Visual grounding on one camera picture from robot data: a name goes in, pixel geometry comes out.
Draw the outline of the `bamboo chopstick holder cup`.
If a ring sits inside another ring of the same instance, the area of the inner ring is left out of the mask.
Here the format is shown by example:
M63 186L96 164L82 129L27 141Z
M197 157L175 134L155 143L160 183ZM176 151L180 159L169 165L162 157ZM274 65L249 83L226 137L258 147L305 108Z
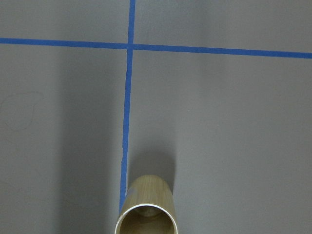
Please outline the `bamboo chopstick holder cup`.
M179 233L168 183L156 175L143 175L134 180L127 191L114 233Z

